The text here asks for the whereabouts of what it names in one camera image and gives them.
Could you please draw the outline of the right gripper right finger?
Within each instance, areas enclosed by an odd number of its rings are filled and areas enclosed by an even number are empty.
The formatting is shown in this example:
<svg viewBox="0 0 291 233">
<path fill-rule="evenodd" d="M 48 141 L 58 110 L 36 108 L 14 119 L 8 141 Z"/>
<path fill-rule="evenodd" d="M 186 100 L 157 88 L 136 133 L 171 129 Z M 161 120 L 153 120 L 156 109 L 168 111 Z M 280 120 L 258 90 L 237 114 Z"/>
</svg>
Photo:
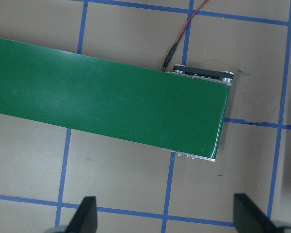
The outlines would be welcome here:
<svg viewBox="0 0 291 233">
<path fill-rule="evenodd" d="M 233 224 L 238 233 L 280 233 L 246 194 L 234 194 Z"/>
</svg>

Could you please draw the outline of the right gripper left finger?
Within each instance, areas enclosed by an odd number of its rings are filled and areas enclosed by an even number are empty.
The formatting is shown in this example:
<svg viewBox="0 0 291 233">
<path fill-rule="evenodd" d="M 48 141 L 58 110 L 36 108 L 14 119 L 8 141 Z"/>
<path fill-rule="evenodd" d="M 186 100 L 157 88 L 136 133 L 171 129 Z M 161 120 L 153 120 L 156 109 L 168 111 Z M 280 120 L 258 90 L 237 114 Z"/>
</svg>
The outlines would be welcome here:
<svg viewBox="0 0 291 233">
<path fill-rule="evenodd" d="M 84 197 L 65 233 L 96 233 L 97 232 L 97 202 L 95 196 Z"/>
</svg>

